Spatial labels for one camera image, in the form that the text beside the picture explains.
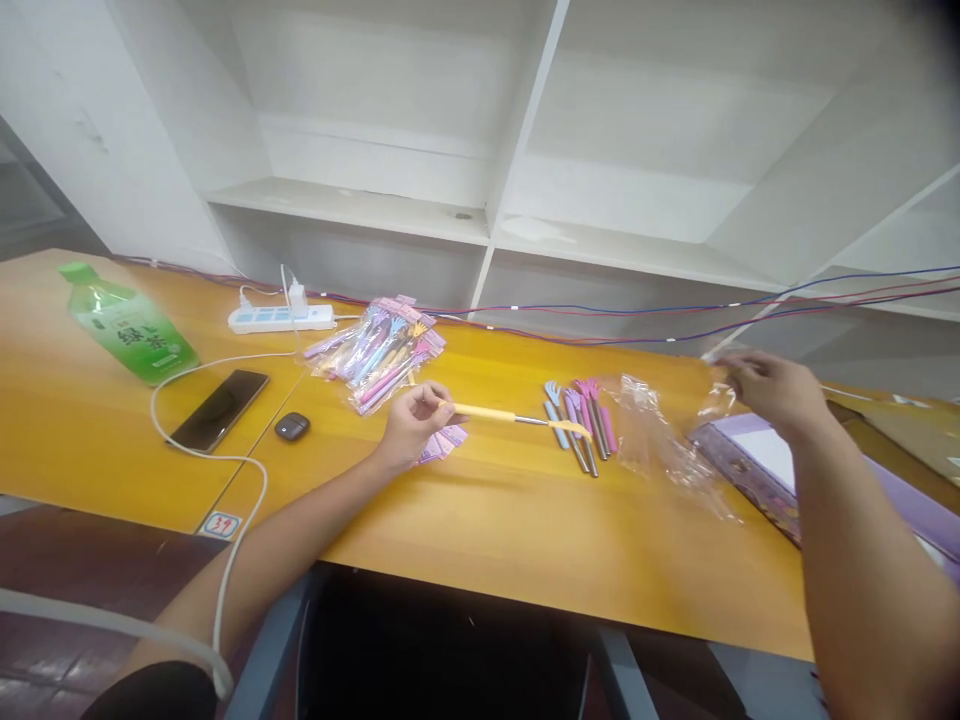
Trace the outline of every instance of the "bottle cap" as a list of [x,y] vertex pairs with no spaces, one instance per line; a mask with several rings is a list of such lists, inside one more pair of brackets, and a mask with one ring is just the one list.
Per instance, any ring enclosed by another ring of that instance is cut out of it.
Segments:
[[57,268],[60,274],[74,285],[84,285],[99,279],[97,271],[86,263],[67,263]]

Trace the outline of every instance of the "cardboard box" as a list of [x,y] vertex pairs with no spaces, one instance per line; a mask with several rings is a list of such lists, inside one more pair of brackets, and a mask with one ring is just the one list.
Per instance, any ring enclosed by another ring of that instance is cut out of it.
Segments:
[[[765,420],[752,413],[715,420],[694,430],[690,440],[781,532],[801,544],[790,448]],[[960,517],[869,457],[867,462],[930,556],[960,585]]]
[[906,398],[828,397],[830,412],[864,455],[960,515],[960,408],[936,401],[911,405]]

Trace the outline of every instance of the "yellow table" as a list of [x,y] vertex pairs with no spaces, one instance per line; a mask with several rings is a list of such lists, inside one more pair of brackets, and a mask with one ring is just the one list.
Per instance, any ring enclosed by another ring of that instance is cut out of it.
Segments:
[[[690,358],[547,345],[444,326],[447,351],[424,376],[464,403],[542,416],[547,380],[629,372],[650,382],[672,417],[695,412],[709,387]],[[265,434],[253,456],[270,471],[257,518],[369,453],[385,413],[360,418],[344,388],[305,376],[283,412],[310,418],[294,444]],[[811,659],[800,554],[736,490],[725,522],[663,477],[611,460],[600,478],[580,472],[553,433],[474,420],[445,461],[394,483],[324,559],[475,592],[752,649]],[[244,467],[216,511],[249,515],[261,487]]]
[[[150,422],[152,388],[90,339],[67,312],[63,263],[89,262],[104,279],[136,287],[163,308],[207,362],[284,352],[289,335],[234,335],[237,291],[199,278],[62,250],[0,263],[0,493],[145,525],[194,532],[233,478],[233,462],[168,448]],[[227,363],[161,391],[172,431],[235,368],[270,375],[217,452],[246,455],[272,427],[302,374],[291,358]]]
[[[164,446],[149,420],[151,389],[90,340],[66,312],[70,286],[56,267],[90,262],[141,288],[201,358],[284,352],[289,334],[236,336],[234,289],[198,278],[47,251],[0,264],[0,493],[156,527],[195,532],[211,511],[244,520],[260,474]],[[447,352],[425,376],[459,401],[540,415],[547,380],[616,379],[629,372],[689,418],[709,387],[689,358],[572,348],[444,326]],[[306,333],[311,342],[323,333]],[[292,358],[228,363],[178,381],[160,397],[173,429],[234,368],[271,382],[218,448],[250,454],[271,472],[258,519],[370,452],[385,414],[360,418],[344,388]],[[863,394],[855,388],[847,390]],[[272,431],[298,411],[313,427],[289,444]],[[582,474],[542,428],[474,421],[462,448],[401,478],[325,559],[600,618],[810,659],[800,555],[736,490],[722,485],[742,524],[719,520],[663,477],[601,463]]]

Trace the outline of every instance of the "black phone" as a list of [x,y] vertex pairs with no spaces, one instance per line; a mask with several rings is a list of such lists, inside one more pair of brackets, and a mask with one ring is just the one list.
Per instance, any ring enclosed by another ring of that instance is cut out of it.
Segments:
[[191,450],[211,452],[269,380],[263,373],[234,370],[170,437]]

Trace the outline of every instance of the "green tea bottle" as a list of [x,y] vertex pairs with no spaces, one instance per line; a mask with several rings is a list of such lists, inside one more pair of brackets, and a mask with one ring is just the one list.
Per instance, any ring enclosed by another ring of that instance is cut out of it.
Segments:
[[190,344],[156,305],[136,290],[101,280],[86,263],[59,268],[73,294],[67,309],[128,370],[148,385],[200,364]]

